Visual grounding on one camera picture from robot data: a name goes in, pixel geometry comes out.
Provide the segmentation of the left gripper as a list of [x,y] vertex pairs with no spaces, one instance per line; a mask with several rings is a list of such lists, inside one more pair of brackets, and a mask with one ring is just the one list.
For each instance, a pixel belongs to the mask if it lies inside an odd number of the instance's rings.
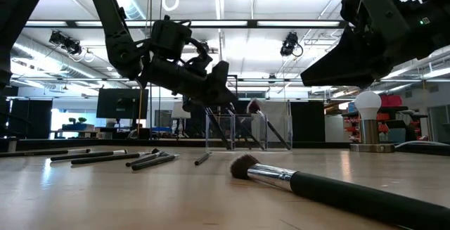
[[139,84],[148,82],[182,94],[205,106],[228,106],[238,100],[234,92],[226,87],[229,64],[218,62],[211,73],[200,76],[185,66],[154,57],[143,67]]

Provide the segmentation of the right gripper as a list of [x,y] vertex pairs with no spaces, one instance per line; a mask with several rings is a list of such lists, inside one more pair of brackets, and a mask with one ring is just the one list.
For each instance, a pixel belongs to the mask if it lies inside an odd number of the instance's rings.
[[308,87],[365,88],[408,60],[435,50],[435,0],[362,0],[359,25],[301,73]]

